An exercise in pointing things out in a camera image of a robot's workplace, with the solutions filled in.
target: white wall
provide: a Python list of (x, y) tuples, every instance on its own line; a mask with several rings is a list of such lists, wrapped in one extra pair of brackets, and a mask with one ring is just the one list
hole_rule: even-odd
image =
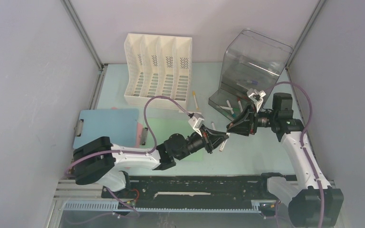
[(97, 71), (59, 0), (0, 0), (0, 228), (43, 227)]
[(290, 73), (313, 102), (309, 133), (323, 172), (342, 189), (352, 227), (365, 227), (365, 1), (327, 1)]
[(318, 0), (73, 0), (104, 63), (126, 63), (128, 33), (188, 36), (194, 62), (221, 62), (245, 28), (294, 46)]

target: white robotic arm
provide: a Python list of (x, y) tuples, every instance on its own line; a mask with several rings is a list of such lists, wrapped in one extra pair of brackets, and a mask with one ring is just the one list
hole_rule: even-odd
[(115, 158), (114, 167), (97, 180), (96, 183), (106, 186), (114, 192), (124, 189), (128, 181), (125, 173), (120, 171), (121, 168), (138, 167), (153, 170), (160, 165), (158, 150), (149, 153), (151, 149), (123, 147), (116, 144), (113, 144), (111, 150), (120, 151), (112, 153), (112, 156)]
[[(289, 134), (285, 133), (280, 141), (283, 148), (285, 148), (288, 153), (290, 162), (295, 171), (298, 182), (297, 187), (289, 184), (284, 177), (270, 177), (268, 178), (267, 183), (268, 191), (278, 197), (278, 199), (287, 206), (289, 206), (292, 199), (297, 196), (302, 189), (308, 189), (309, 187), (318, 189), (318, 183), (314, 177), (313, 169), (311, 168), (311, 165), (300, 145), (300, 135), (301, 132), (291, 132)], [(304, 147), (306, 147), (314, 167), (318, 172), (318, 179), (321, 181), (323, 189), (328, 189), (331, 184), (322, 174), (317, 161), (314, 158), (306, 134), (304, 135), (304, 142)]]
[[(321, 205), (325, 209), (323, 225), (333, 226), (344, 197), (342, 191), (333, 189), (322, 174), (308, 143), (307, 135), (303, 136), (304, 147), (301, 146), (300, 137), (304, 126), (300, 120), (293, 119), (292, 103), (290, 94), (275, 93), (272, 110), (258, 112), (260, 99), (255, 99), (253, 104), (248, 105), (235, 120), (227, 125), (227, 132), (249, 136), (255, 134), (258, 127), (270, 127), (289, 155), (298, 185), (295, 187), (289, 184), (280, 173), (265, 173), (261, 175), (261, 191), (275, 195), (288, 206), (289, 217), (295, 227), (317, 226)], [(324, 204), (321, 203), (320, 188), (324, 195)]]

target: clear plastic bin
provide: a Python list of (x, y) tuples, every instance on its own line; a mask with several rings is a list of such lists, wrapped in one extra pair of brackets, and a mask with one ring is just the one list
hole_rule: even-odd
[[(209, 104), (223, 105), (218, 101), (225, 100), (226, 95), (220, 91), (250, 101), (247, 91), (251, 88), (266, 90), (273, 86), (292, 51), (288, 45), (254, 31), (243, 30), (224, 54), (219, 90), (209, 98)], [(266, 91), (264, 102), (270, 92)]]
[[(227, 105), (227, 101), (229, 101), (234, 115), (231, 113), (229, 109), (227, 109), (229, 107)], [(243, 99), (240, 99), (240, 102), (243, 108), (245, 108), (248, 104), (248, 102), (246, 102)], [(208, 104), (212, 106), (214, 109), (218, 110), (218, 112), (223, 114), (226, 118), (228, 118), (231, 121), (233, 121), (234, 118), (241, 113), (237, 97), (224, 90), (219, 90), (218, 92), (214, 93), (209, 98)]]

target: purple cable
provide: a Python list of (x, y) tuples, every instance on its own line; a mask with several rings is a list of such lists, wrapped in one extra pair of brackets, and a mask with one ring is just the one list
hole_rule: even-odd
[(278, 228), (280, 228), (280, 226), (279, 226), (279, 218), (280, 218), (280, 219), (282, 219), (282, 220), (285, 220), (287, 223), (289, 223), (289, 224), (290, 224), (290, 226), (291, 226), (291, 227), (293, 227), (293, 228), (294, 228), (294, 225), (292, 224), (292, 222), (291, 222), (289, 219), (287, 219), (287, 218), (285, 218), (285, 217), (283, 217), (283, 216), (278, 216), (279, 203), (280, 203), (280, 201), (276, 201), (276, 202), (275, 202), (275, 216), (265, 216), (262, 212), (261, 212), (261, 214), (260, 214), (260, 215), (261, 215), (264, 219), (276, 219), (276, 226), (277, 226)]
[(65, 221), (71, 225), (80, 225), (80, 224), (85, 224), (85, 223), (88, 223), (90, 221), (93, 221), (94, 219), (97, 219), (101, 216), (106, 216), (106, 215), (112, 215), (113, 213), (112, 212), (108, 212), (108, 213), (103, 213), (103, 214), (99, 214), (97, 216), (94, 216), (93, 218), (90, 218), (88, 220), (85, 220), (85, 221), (82, 221), (82, 222), (71, 222), (69, 221), (67, 218), (65, 218)]
[(131, 207), (131, 206), (129, 206), (128, 204), (126, 204), (126, 203), (124, 203), (122, 200), (120, 200), (109, 188), (107, 188), (106, 187), (106, 189), (108, 190), (108, 192), (111, 194), (111, 196), (113, 196), (114, 197), (114, 199), (116, 199), (118, 202), (120, 202), (122, 205), (124, 205), (124, 206), (126, 206), (128, 209), (130, 209), (130, 210), (132, 210), (132, 211), (134, 211), (134, 212), (136, 212), (136, 213), (138, 213), (138, 215), (137, 216), (135, 216), (135, 217), (128, 217), (128, 216), (125, 216), (125, 215), (120, 215), (120, 214), (118, 214), (118, 213), (115, 213), (115, 212), (107, 212), (107, 213), (103, 213), (103, 214), (99, 214), (99, 215), (97, 215), (97, 216), (94, 216), (94, 217), (92, 217), (92, 218), (89, 218), (88, 220), (85, 220), (85, 221), (82, 221), (82, 222), (71, 222), (71, 221), (69, 221), (67, 218), (65, 218), (65, 221), (67, 222), (67, 223), (69, 223), (69, 224), (71, 224), (71, 225), (81, 225), (81, 224), (85, 224), (85, 223), (88, 223), (88, 222), (90, 222), (90, 221), (93, 221), (93, 220), (95, 220), (95, 219), (97, 219), (97, 218), (99, 218), (99, 217), (102, 217), (102, 216), (107, 216), (107, 215), (117, 215), (117, 217), (123, 217), (123, 218), (129, 218), (129, 219), (134, 219), (134, 218), (138, 218), (139, 216), (140, 216), (140, 214), (139, 214), (139, 212), (135, 209), (135, 208), (133, 208), (133, 207)]
[(87, 155), (87, 156), (85, 156), (85, 157), (83, 157), (83, 158), (80, 158), (80, 159), (78, 159), (78, 160), (76, 160), (76, 161), (74, 161), (74, 162), (72, 162), (66, 169), (65, 169), (65, 171), (64, 171), (64, 176), (66, 176), (66, 177), (68, 177), (68, 176), (70, 176), (69, 174), (68, 174), (68, 171), (72, 168), (72, 167), (74, 167), (75, 165), (77, 165), (77, 164), (79, 164), (79, 163), (81, 163), (81, 162), (83, 162), (83, 161), (86, 161), (87, 159), (90, 159), (90, 158), (93, 158), (93, 157), (96, 157), (96, 156), (100, 156), (100, 155), (103, 155), (103, 154), (107, 154), (107, 153), (115, 153), (115, 152), (119, 152), (119, 151), (100, 151), (100, 152), (95, 152), (95, 153), (92, 153), (92, 154), (89, 154), (89, 155)]
[(299, 89), (304, 94), (304, 96), (306, 97), (307, 102), (308, 102), (308, 108), (309, 108), (309, 111), (310, 111), (310, 115), (308, 116), (308, 121), (307, 121), (306, 125), (304, 126), (303, 131), (301, 132), (301, 135), (300, 135), (300, 144), (301, 144), (301, 147), (303, 148), (303, 152), (306, 155), (307, 160), (308, 160), (308, 163), (310, 163), (311, 169), (313, 170), (314, 176), (315, 176), (315, 178), (317, 180), (317, 184), (318, 184), (318, 188), (319, 188), (319, 192), (320, 192), (320, 199), (321, 199), (321, 206), (320, 206), (321, 209), (320, 209), (320, 218), (319, 218), (319, 221), (318, 221), (318, 228), (321, 228), (322, 227), (322, 222), (324, 220), (324, 207), (325, 207), (324, 191), (323, 191), (323, 188), (322, 188), (321, 181), (318, 180), (319, 175), (318, 175), (318, 172), (316, 170), (316, 167), (314, 166), (314, 164), (313, 164), (313, 162), (311, 160), (311, 157), (310, 157), (310, 155), (307, 152), (307, 149), (304, 147), (304, 134), (306, 133), (307, 128), (308, 128), (308, 126), (309, 126), (309, 124), (311, 122), (311, 118), (313, 116), (313, 107), (311, 105), (310, 97), (308, 96), (308, 94), (306, 93), (306, 91), (301, 86), (297, 85), (296, 83), (293, 83), (293, 82), (278, 82), (278, 83), (274, 84), (273, 86), (269, 87), (266, 90), (273, 89), (275, 86), (278, 86), (278, 85), (281, 85), (281, 84), (293, 85), (294, 87), (296, 87), (297, 89)]
[[(173, 99), (169, 98), (169, 97), (166, 97), (166, 96), (154, 96), (152, 98), (150, 98), (145, 106), (144, 106), (144, 120), (145, 120), (145, 124), (147, 126), (147, 129), (149, 130), (150, 134), (152, 135), (153, 137), (153, 141), (154, 141), (154, 147), (148, 152), (149, 154), (153, 153), (153, 151), (156, 150), (156, 146), (157, 146), (157, 140), (156, 140), (156, 137), (154, 136), (154, 133), (152, 131), (152, 129), (149, 127), (149, 123), (147, 122), (147, 117), (146, 117), (146, 109), (149, 105), (149, 103), (156, 99), (156, 98), (161, 98), (161, 99), (167, 99), (171, 102), (173, 102), (179, 109), (181, 109), (181, 111), (183, 111), (185, 114), (189, 115), (189, 112), (187, 112), (187, 110), (185, 110), (183, 107), (181, 107), (181, 105), (179, 105), (176, 101), (174, 101)], [(126, 153), (138, 153), (138, 154), (141, 154), (142, 152), (130, 152), (130, 151), (125, 151)]]
[(106, 189), (111, 194), (111, 196), (114, 197), (114, 199), (116, 199), (122, 205), (126, 206), (128, 209), (130, 209), (130, 210), (135, 211), (136, 213), (138, 213), (138, 216), (136, 216), (136, 217), (130, 217), (130, 218), (138, 218), (140, 216), (139, 212), (135, 208), (133, 208), (133, 207), (129, 206), (128, 204), (122, 202), (122, 200), (120, 200), (109, 188), (106, 187)]

